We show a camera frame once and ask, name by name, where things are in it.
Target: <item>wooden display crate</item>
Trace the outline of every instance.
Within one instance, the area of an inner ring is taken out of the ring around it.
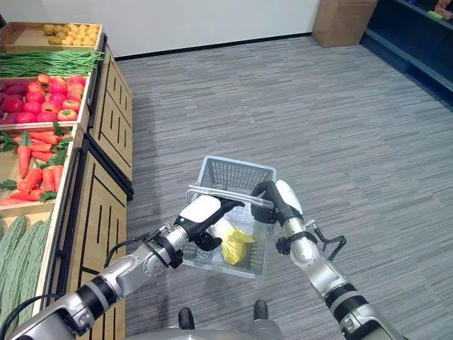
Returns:
[[[34,129],[27,129],[29,132],[39,132],[43,130],[49,130],[48,127],[37,127]],[[57,247],[57,238],[61,234],[59,230],[60,226],[58,225],[58,220],[61,220],[61,216],[65,216],[67,205],[67,199],[71,198],[71,186],[72,186],[72,176],[71,173],[75,171],[75,161],[76,152],[75,149],[77,146],[81,145],[83,139],[83,132],[77,127],[66,127],[68,133],[71,133],[71,136],[74,138],[72,142],[69,143],[67,158],[64,162],[64,168],[62,173],[62,180],[60,182],[59,190],[57,191],[57,197],[55,200],[48,201],[46,203],[40,202],[30,202],[22,203],[15,205],[3,205],[0,206],[0,220],[4,226],[4,231],[6,231],[7,226],[10,225],[14,219],[19,215],[25,215],[27,220],[27,226],[29,227],[34,222],[38,220],[47,220],[50,217],[50,226],[47,234],[45,250],[42,258],[40,277],[38,279],[38,285],[36,287],[35,295],[42,295],[48,293],[46,290],[49,290],[48,287],[52,285],[49,282],[50,274],[52,271],[52,261],[55,257],[55,251]],[[9,131],[12,137],[17,134],[20,134],[24,129],[19,130],[15,129]],[[0,153],[0,181],[5,181],[6,179],[13,179],[18,181],[18,157],[15,152],[4,152]],[[0,198],[8,197],[11,194],[8,192],[0,192]],[[36,314],[42,307],[42,301],[37,301],[33,307],[33,314]]]
[[[91,78],[94,77],[94,74],[90,72],[88,76],[86,76],[86,83],[84,94],[82,96],[82,100],[80,102],[80,110],[79,114],[77,115],[77,120],[75,121],[65,121],[59,122],[62,127],[71,127],[74,123],[80,124],[82,130],[85,132],[86,128],[88,127],[88,121],[90,119],[90,112],[88,109],[88,88],[91,84]],[[0,82],[6,80],[25,80],[25,81],[35,81],[35,77],[18,77],[18,78],[0,78]],[[27,129],[34,129],[34,128],[52,128],[52,123],[28,123],[28,124],[4,124],[0,125],[0,131],[11,131],[11,130],[27,130]]]
[[[102,25],[99,26],[98,38],[94,46],[64,46],[51,45],[48,42],[49,36],[44,34],[42,26],[46,23],[20,23],[10,22],[0,31],[0,52],[5,53],[22,53],[36,51],[62,51],[62,50],[78,50],[92,51],[99,46],[102,33]],[[66,25],[66,23],[51,23],[52,25]]]

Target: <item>apple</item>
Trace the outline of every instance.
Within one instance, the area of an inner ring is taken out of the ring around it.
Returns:
[[[58,112],[57,116],[58,120],[76,120],[77,119],[77,112],[74,110],[61,110]]]
[[[78,91],[69,91],[66,95],[66,98],[71,101],[78,101],[80,103],[82,100],[82,93]]]
[[[52,78],[50,78],[50,76],[48,76],[48,75],[42,73],[42,74],[37,75],[37,76],[36,76],[36,79],[37,79],[37,81],[38,81],[40,84],[42,84],[42,85],[49,85],[50,80],[51,80]]]
[[[41,103],[38,103],[37,101],[29,101],[28,103],[25,103],[23,106],[23,110],[25,112],[30,112],[33,115],[37,115],[41,113]]]
[[[63,103],[66,100],[66,96],[62,93],[52,93],[49,99],[51,101],[58,101],[59,103]]]
[[[81,94],[84,92],[85,86],[80,83],[68,83],[68,91],[77,91]]]
[[[52,79],[50,81],[49,92],[51,94],[66,94],[68,86],[64,80]]]
[[[72,83],[80,83],[85,86],[86,79],[82,76],[76,75],[76,76],[70,76],[68,79],[68,84]]]
[[[62,109],[62,104],[58,101],[45,101],[41,105],[42,112],[58,113]]]
[[[9,113],[20,113],[23,111],[23,105],[24,102],[22,99],[9,96],[5,101],[3,102],[1,109],[4,112],[9,112]]]
[[[80,103],[78,101],[72,101],[71,99],[67,99],[62,104],[63,110],[74,110],[77,113],[80,110]]]
[[[32,81],[27,85],[27,91],[28,92],[39,92],[43,96],[45,96],[45,91],[44,88],[40,83],[37,83],[36,81]]]
[[[27,124],[36,122],[36,115],[31,112],[22,112],[19,113],[16,122],[18,124]]]
[[[47,111],[41,112],[39,115],[36,116],[36,120],[39,123],[43,122],[52,122],[53,120],[57,119],[58,114],[56,112]]]
[[[28,92],[25,95],[25,101],[27,103],[29,103],[31,101],[38,102],[38,103],[44,103],[45,97],[40,92]]]

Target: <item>gray carpet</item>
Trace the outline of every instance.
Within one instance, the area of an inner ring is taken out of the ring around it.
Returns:
[[[268,164],[307,217],[348,238],[337,264],[398,330],[452,339],[453,115],[433,95],[362,46],[311,38],[120,68],[134,94],[130,237],[175,219],[206,154]],[[199,328],[246,329],[260,298],[287,339],[342,339],[276,251],[263,281],[169,270],[127,299],[127,334],[175,325],[183,306]]]

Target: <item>display bin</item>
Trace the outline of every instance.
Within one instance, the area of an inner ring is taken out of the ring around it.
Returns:
[[[110,164],[100,156],[89,139],[84,138],[81,160],[74,177],[72,202],[60,248],[70,253],[59,265],[55,290],[63,293],[76,290],[103,269],[108,250],[126,239],[127,200],[132,197]],[[124,256],[125,247],[118,249],[112,261]],[[124,339],[125,303],[116,304],[96,322],[81,339]]]
[[[42,130],[49,130],[50,127],[36,127],[34,129],[27,129],[28,132],[39,132]],[[58,243],[61,235],[64,232],[65,219],[67,211],[65,207],[71,201],[71,192],[74,187],[74,173],[79,160],[79,152],[77,145],[81,143],[83,132],[76,126],[65,127],[67,132],[71,133],[74,138],[69,143],[67,158],[64,162],[62,180],[60,182],[59,190],[55,200],[46,203],[31,202],[21,203],[16,205],[0,206],[0,219],[4,228],[13,222],[17,216],[25,215],[27,220],[27,227],[31,226],[38,220],[47,220],[50,217],[49,232],[45,243],[45,250],[42,258],[40,276],[35,295],[43,295],[53,293],[52,282],[56,271],[56,262],[60,257],[65,257],[67,254],[60,251]],[[10,130],[7,131],[12,137],[22,133],[24,130]],[[14,152],[0,153],[0,181],[12,179],[19,180],[18,175],[18,157]],[[0,198],[8,197],[11,193],[2,191]],[[45,301],[39,300],[33,305],[33,314],[37,313]]]
[[[105,49],[105,42],[107,37],[104,33],[100,35],[100,45],[98,50],[103,52]],[[88,122],[90,120],[90,115],[93,112],[91,108],[91,103],[93,102],[93,97],[96,95],[96,84],[98,78],[98,71],[94,69],[92,72],[86,76],[86,85],[84,89],[84,94],[80,102],[80,110],[77,115],[77,120],[68,121],[68,122],[59,122],[61,126],[72,126],[76,123],[84,132],[88,129]],[[18,78],[0,78],[0,82],[8,80],[24,80],[24,81],[33,81],[34,77],[18,77]],[[23,130],[29,128],[45,128],[51,126],[52,123],[29,123],[29,124],[4,124],[0,125],[0,130]]]
[[[273,204],[266,200],[249,196],[255,186],[262,181],[275,181],[277,172],[271,166],[236,161],[215,156],[206,156],[197,185],[191,186],[187,195],[190,204],[199,195],[215,195],[240,200],[244,207],[235,207],[225,214],[224,218],[256,242],[247,244],[246,255],[243,260],[232,266],[222,258],[219,246],[214,251],[203,251],[194,243],[186,244],[184,264],[196,266],[211,271],[227,273],[246,278],[264,278],[267,271],[267,255],[269,250],[269,236],[273,225],[255,221],[251,214],[251,203],[272,208]]]
[[[49,36],[44,34],[42,26],[46,23],[26,23],[26,22],[9,22],[0,31],[0,52],[4,53],[23,53],[36,51],[62,51],[78,50],[92,51],[98,49],[101,45],[102,25],[99,26],[98,37],[94,46],[64,46],[51,45],[48,42]],[[53,25],[65,25],[66,23],[51,23]]]

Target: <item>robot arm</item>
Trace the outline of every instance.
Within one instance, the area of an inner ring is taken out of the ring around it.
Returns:
[[[278,220],[290,247],[291,260],[305,272],[310,284],[325,302],[340,325],[347,340],[403,340],[392,325],[357,291],[337,266],[320,255],[316,238],[310,231],[318,230],[316,222],[305,222],[302,208],[293,190],[284,182],[262,182],[252,196],[264,193],[263,198],[275,204],[272,211],[252,209],[261,222]]]
[[[222,240],[206,229],[243,203],[202,195],[181,211],[174,226],[166,225],[143,240],[130,255],[113,262],[93,280],[67,293],[15,330],[9,340],[70,340],[87,332],[116,302],[149,278],[182,262],[182,248],[195,242],[205,251]]]

